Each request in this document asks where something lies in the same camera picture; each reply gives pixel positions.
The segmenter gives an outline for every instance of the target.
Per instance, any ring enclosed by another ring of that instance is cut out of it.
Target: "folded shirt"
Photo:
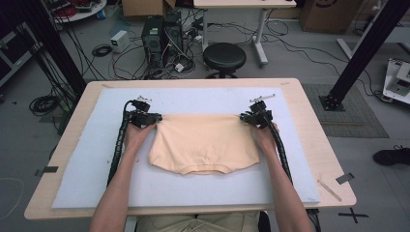
[[[184,175],[229,173],[258,163],[259,154],[238,115],[162,115],[149,162]]]

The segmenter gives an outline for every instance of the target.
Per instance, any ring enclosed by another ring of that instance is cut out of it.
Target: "person's lap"
[[[191,216],[148,216],[138,219],[136,231],[249,231],[257,232],[259,212]]]

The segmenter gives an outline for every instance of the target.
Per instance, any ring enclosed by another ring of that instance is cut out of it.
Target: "shoe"
[[[394,150],[382,150],[373,155],[375,162],[384,166],[392,166],[397,163],[410,165],[410,148],[394,146]]]

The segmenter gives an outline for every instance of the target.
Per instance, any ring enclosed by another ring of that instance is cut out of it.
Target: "forearm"
[[[139,146],[124,153],[117,172],[93,215],[90,231],[124,231],[135,154]]]
[[[311,231],[305,207],[284,172],[274,147],[262,149],[269,167],[280,231]]]

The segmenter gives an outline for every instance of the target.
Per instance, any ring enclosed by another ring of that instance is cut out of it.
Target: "black stool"
[[[241,68],[247,61],[247,54],[237,45],[231,43],[214,43],[204,50],[205,64],[218,72],[209,74],[205,78],[238,78],[233,73]]]

